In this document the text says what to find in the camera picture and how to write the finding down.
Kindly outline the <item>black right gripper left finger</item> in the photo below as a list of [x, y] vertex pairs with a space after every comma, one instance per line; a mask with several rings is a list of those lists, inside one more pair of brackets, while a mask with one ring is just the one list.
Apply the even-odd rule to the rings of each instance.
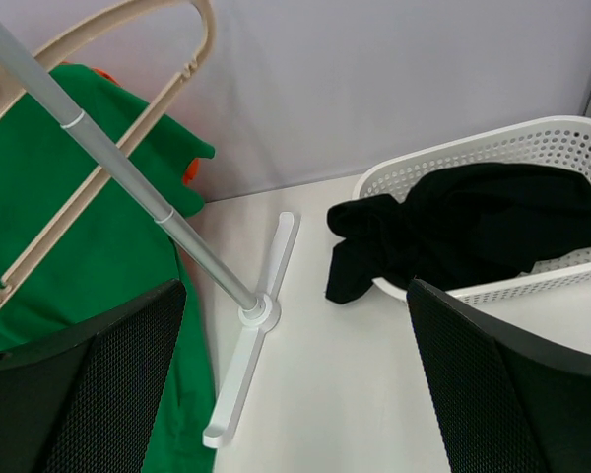
[[0, 472], [139, 472], [186, 301], [178, 280], [0, 351]]

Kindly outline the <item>green t shirt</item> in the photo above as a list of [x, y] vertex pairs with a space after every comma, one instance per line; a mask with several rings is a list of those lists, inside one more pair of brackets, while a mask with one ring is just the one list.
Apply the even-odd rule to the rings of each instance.
[[[169, 117], [131, 162], [183, 216], [203, 199], [188, 188], [191, 163], [214, 148]], [[95, 168], [95, 161], [33, 98], [0, 120], [0, 278]], [[189, 282], [175, 244], [117, 183], [107, 183], [0, 310], [0, 351], [124, 304], [170, 279]], [[215, 402], [196, 291], [187, 300], [158, 416], [147, 472], [209, 472], [202, 443]]]

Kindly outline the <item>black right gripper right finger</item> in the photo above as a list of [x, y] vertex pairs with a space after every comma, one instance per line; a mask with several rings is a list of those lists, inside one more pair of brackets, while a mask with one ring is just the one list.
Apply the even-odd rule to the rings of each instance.
[[407, 303], [454, 472], [591, 472], [591, 355], [420, 280]]

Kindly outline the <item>black t shirt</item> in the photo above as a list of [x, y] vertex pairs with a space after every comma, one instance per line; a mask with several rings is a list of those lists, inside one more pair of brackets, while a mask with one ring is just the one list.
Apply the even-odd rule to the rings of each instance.
[[591, 247], [591, 184], [580, 173], [483, 163], [422, 177], [399, 202], [379, 194], [332, 207], [326, 298], [347, 304], [376, 278], [443, 291], [507, 280]]

